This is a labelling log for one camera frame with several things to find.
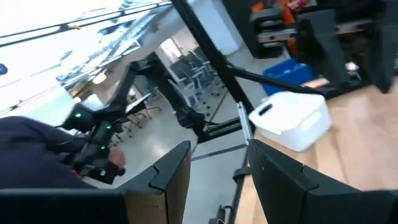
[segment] desk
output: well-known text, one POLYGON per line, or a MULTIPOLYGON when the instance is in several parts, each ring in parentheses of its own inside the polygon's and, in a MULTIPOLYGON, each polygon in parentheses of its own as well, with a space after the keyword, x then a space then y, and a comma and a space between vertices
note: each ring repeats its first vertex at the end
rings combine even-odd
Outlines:
MULTIPOLYGON (((383 95, 369 86, 328 100, 328 108, 331 129, 305 152, 259 132, 254 138, 359 190, 398 189, 398 87, 383 95)), ((251 176, 245 178, 235 223, 267 223, 251 176)))

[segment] person's hand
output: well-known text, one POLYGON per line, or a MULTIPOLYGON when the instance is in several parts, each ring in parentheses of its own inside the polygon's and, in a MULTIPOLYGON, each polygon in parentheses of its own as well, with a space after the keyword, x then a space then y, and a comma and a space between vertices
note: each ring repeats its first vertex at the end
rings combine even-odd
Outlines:
POLYGON ((122 169, 124 165, 126 165, 124 152, 118 147, 114 147, 110 150, 108 159, 113 164, 117 165, 120 169, 122 169))

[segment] metal pole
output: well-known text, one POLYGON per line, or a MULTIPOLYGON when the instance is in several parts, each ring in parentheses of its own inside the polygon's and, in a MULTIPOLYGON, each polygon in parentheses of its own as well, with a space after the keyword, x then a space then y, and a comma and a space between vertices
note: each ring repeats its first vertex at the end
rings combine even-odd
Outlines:
POLYGON ((243 92, 243 89, 239 85, 238 81, 231 74, 228 73, 229 69, 226 66, 225 58, 218 51, 210 37, 206 33, 206 30, 200 24, 192 8, 186 2, 186 0, 172 0, 172 3, 180 14, 185 25, 189 28, 194 38, 197 40, 203 53, 207 59, 211 62, 213 68, 217 71, 221 81, 223 81, 225 87, 236 102, 241 101, 248 113, 253 111, 253 105, 250 103, 249 98, 243 92))

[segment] ceiling light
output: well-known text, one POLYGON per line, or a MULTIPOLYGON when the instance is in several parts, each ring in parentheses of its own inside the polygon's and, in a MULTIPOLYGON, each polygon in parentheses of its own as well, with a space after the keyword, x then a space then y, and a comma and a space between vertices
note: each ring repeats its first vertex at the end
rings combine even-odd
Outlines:
POLYGON ((100 73, 93 79, 93 83, 94 84, 100 84, 105 79, 106 79, 106 75, 104 73, 100 73))

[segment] black bracket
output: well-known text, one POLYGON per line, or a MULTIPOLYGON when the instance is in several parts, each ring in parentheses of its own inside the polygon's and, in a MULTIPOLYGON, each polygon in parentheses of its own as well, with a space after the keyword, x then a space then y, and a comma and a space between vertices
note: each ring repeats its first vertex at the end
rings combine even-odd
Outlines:
POLYGON ((343 86, 349 81, 349 75, 336 35, 335 10, 303 12, 297 20, 297 59, 311 66, 334 86, 343 86))
POLYGON ((376 19, 368 32, 368 51, 364 56, 363 69, 370 81, 382 93, 392 85, 394 64, 398 52, 398 2, 384 1, 381 16, 376 19))
POLYGON ((250 167, 242 167, 235 170, 232 179, 234 179, 235 183, 237 183, 238 180, 243 179, 247 175, 251 175, 250 167))

